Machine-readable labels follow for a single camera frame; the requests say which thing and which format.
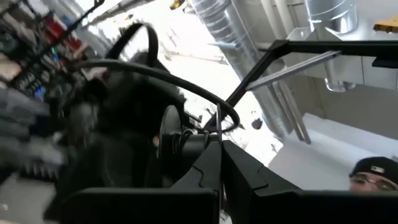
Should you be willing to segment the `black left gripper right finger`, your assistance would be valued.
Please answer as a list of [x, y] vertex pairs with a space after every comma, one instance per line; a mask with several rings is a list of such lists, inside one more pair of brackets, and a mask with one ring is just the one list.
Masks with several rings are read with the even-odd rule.
[[396, 193], [302, 190], [233, 142], [222, 150], [233, 223], [397, 223]]

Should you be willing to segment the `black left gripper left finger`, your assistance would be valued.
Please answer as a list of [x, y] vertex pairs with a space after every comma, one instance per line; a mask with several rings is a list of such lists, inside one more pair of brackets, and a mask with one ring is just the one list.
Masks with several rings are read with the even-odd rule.
[[90, 188], [62, 203], [60, 223], [218, 223], [220, 144], [212, 142], [173, 186]]

